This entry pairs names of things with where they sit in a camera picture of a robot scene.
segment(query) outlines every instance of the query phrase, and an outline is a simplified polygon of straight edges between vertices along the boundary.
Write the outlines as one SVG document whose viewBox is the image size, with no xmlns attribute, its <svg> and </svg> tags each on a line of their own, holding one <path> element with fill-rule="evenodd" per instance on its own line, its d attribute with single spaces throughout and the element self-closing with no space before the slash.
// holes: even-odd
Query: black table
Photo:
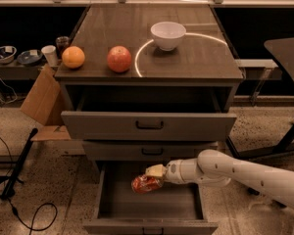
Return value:
<svg viewBox="0 0 294 235">
<path fill-rule="evenodd" d="M 271 53 L 273 60 L 278 64 L 280 69 L 294 83 L 294 37 L 268 40 L 265 42 L 265 47 Z M 293 141 L 294 124 L 275 146 L 238 152 L 230 138 L 227 139 L 226 143 L 234 157 L 239 159 L 252 159 L 294 151 Z"/>
</svg>

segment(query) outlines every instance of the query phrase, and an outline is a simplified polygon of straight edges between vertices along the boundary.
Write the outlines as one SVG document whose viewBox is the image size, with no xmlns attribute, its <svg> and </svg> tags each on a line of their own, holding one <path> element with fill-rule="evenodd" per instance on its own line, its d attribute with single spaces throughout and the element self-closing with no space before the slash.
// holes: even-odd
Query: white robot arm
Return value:
<svg viewBox="0 0 294 235">
<path fill-rule="evenodd" d="M 166 167 L 148 167 L 146 175 L 175 184 L 212 187 L 234 179 L 294 209 L 294 171 L 240 161 L 216 150 L 205 150 L 197 159 L 170 161 Z"/>
</svg>

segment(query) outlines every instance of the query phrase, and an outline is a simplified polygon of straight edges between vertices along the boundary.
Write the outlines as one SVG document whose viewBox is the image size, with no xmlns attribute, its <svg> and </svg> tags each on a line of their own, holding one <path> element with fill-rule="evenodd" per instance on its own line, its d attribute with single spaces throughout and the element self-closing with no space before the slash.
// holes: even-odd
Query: white bowl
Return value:
<svg viewBox="0 0 294 235">
<path fill-rule="evenodd" d="M 183 40 L 186 28 L 175 22 L 160 22 L 152 25 L 152 37 L 160 49 L 171 51 Z"/>
<path fill-rule="evenodd" d="M 14 46 L 0 47 L 0 64 L 9 64 L 14 61 L 14 56 L 17 53 L 17 48 Z"/>
</svg>

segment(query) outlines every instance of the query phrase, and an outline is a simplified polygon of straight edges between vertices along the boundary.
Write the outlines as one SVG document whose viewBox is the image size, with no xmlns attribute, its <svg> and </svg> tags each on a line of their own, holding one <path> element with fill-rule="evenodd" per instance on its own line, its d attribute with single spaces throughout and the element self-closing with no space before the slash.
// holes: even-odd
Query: wooden drawer unit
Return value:
<svg viewBox="0 0 294 235">
<path fill-rule="evenodd" d="M 160 50 L 150 27 L 185 26 L 172 51 Z M 225 141 L 236 115 L 228 110 L 243 80 L 208 5 L 93 4 L 73 45 L 85 53 L 78 70 L 56 72 L 71 138 L 83 140 L 97 168 L 99 192 L 90 234 L 213 234 L 197 185 L 166 184 L 143 195 L 130 182 L 146 166 L 194 158 Z M 116 45 L 132 55 L 128 71 L 107 67 Z"/>
<path fill-rule="evenodd" d="M 197 185 L 173 185 L 136 194 L 131 180 L 147 163 L 106 163 L 101 170 L 95 214 L 83 225 L 89 234 L 213 234 Z"/>
</svg>

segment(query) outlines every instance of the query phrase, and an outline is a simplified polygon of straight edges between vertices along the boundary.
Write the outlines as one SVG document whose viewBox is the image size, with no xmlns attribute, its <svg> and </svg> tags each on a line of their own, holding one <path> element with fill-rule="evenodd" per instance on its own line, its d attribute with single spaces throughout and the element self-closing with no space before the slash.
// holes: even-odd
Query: bowl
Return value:
<svg viewBox="0 0 294 235">
<path fill-rule="evenodd" d="M 186 28 L 180 23 L 160 22 L 152 25 L 150 31 L 160 49 L 171 51 L 182 42 Z"/>
<path fill-rule="evenodd" d="M 21 65 L 32 67 L 38 65 L 43 55 L 40 50 L 29 50 L 21 52 L 17 58 Z"/>
<path fill-rule="evenodd" d="M 17 53 L 17 48 L 13 46 L 0 47 L 0 64 L 9 64 L 14 61 L 14 56 Z"/>
</svg>

